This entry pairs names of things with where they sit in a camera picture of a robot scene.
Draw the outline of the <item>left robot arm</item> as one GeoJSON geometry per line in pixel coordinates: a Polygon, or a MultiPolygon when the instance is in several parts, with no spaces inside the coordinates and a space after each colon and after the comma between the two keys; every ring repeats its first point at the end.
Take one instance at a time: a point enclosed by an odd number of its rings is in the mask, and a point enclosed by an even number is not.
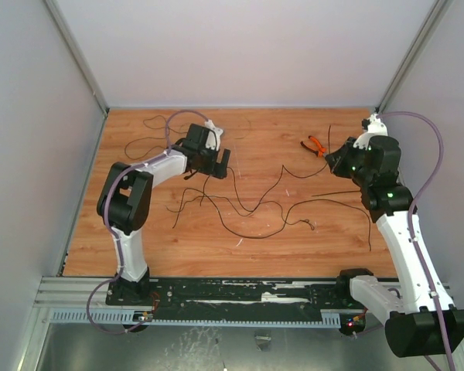
{"type": "Polygon", "coordinates": [[[196,172],[216,179],[227,177],[230,150],[220,154],[223,129],[211,120],[191,124],[184,138],[159,155],[132,165],[116,162],[111,166],[97,202],[97,214],[114,241],[117,278],[127,281],[124,296],[134,305],[150,298],[151,287],[143,281],[148,275],[142,247],[142,227],[150,210],[152,190],[163,182],[196,172]]]}

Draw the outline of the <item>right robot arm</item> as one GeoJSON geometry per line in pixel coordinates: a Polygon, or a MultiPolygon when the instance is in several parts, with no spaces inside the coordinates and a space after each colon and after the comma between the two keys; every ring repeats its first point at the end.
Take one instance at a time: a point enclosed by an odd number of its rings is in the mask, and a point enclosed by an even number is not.
{"type": "Polygon", "coordinates": [[[458,309],[438,275],[419,230],[411,191],[400,184],[401,149],[396,139],[374,135],[359,143],[354,137],[325,157],[334,175],[351,179],[361,201],[383,236],[401,285],[395,295],[366,268],[341,271],[337,302],[358,302],[384,326],[387,344],[398,357],[431,356],[455,351],[464,339],[464,309],[458,309]]]}

